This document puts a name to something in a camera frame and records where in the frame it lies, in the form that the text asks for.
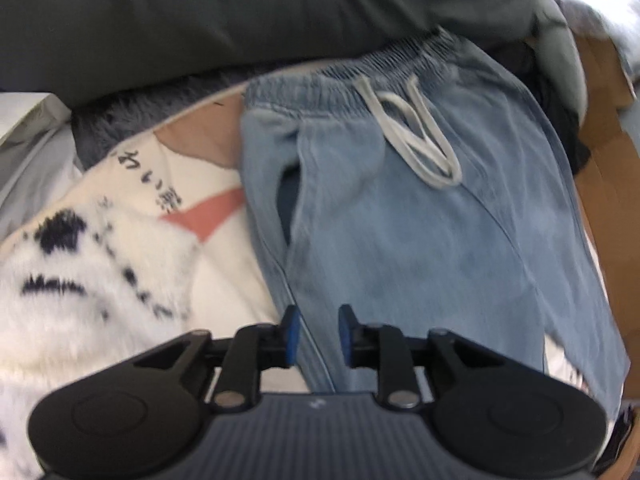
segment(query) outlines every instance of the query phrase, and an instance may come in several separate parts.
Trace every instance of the black spot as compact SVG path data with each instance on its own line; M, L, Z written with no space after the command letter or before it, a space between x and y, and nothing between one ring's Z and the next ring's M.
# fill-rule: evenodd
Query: black spot
M171 310L169 310L168 308L165 308L162 305L158 305L158 304L154 305L153 313L154 313L154 316L156 316L156 317L164 316L164 317L168 317L169 319L173 319L174 318L174 313Z
M82 218L71 209L63 209L40 224L33 239L40 242L45 254L51 254L55 249L74 253L78 250L78 235L85 229L86 222Z
M38 292L57 292L59 294L72 292L80 296L86 296L84 286L78 285L76 282L60 280L59 278L50 278L45 280L42 274L39 274L35 280L33 279L33 276L30 276L22 285L23 295L37 294Z
M136 273L133 272L133 269L131 269L131 267L125 267L124 269L122 269L122 275L124 276L124 279L127 280L129 285L136 286L136 284L138 283Z

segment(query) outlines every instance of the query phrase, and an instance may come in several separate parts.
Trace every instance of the drawstring loop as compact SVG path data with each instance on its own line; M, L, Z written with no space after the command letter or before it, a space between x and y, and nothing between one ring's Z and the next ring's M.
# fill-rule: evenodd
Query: drawstring loop
M418 89L418 78L415 74L406 83L411 104L393 92L375 92L365 76L359 77L354 84L380 125L385 139L420 179L436 188L456 186L462 181L460 161L431 115L426 98ZM407 124L420 136L390 117L382 106L383 102L398 108ZM431 170L420 160L418 154L429 159L441 173Z

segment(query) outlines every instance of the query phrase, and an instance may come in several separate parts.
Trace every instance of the black handwritten character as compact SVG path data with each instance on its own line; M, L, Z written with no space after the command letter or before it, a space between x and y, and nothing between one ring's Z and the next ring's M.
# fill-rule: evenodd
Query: black handwritten character
M137 170L140 167L140 163L136 160L138 156L138 150L135 152L124 152L124 155L118 157L118 162L127 170Z
M173 187L169 187L166 191L163 191L158 195L156 203L162 208L162 211L169 213L180 207L182 199L178 196Z

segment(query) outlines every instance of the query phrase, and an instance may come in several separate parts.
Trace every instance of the jeans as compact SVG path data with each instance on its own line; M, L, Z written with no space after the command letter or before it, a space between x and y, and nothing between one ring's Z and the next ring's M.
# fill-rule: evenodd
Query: jeans
M301 309L312 390L375 388L370 370L343 364L349 303L364 322L422 337L444 327L538 370L547 333L616 418L628 357L562 145L513 75L440 30L258 78L244 98L254 246L276 307ZM278 194L292 169L286 236Z

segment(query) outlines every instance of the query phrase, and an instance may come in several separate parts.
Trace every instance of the black and white fluffy fabric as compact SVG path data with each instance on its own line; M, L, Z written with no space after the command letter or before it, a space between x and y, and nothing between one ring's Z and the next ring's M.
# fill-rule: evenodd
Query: black and white fluffy fabric
M194 235L103 200L0 255L0 479L36 478L28 415L53 389L185 330Z

